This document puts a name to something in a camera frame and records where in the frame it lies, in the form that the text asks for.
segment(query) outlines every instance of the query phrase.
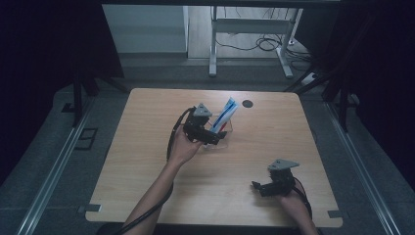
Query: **wooden table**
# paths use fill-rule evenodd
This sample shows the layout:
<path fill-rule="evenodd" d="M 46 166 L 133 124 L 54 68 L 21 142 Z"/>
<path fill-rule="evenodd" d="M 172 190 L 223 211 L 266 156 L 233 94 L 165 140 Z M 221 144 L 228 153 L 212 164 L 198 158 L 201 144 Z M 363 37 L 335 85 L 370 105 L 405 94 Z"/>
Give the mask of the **wooden table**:
<path fill-rule="evenodd" d="M 125 221 L 165 164 L 172 126 L 188 108 L 204 103 L 220 112 L 233 97 L 240 108 L 232 117 L 228 147 L 203 147 L 178 173 L 159 223 L 292 226 L 273 198 L 261 198 L 252 181 L 270 182 L 276 159 L 300 163 L 293 175 L 303 184 L 318 227 L 340 227 L 326 171 L 321 163 L 299 97 L 294 93 L 134 89 L 115 133 L 91 199 L 101 205 L 90 221 Z M 250 100 L 251 108 L 242 102 Z"/>

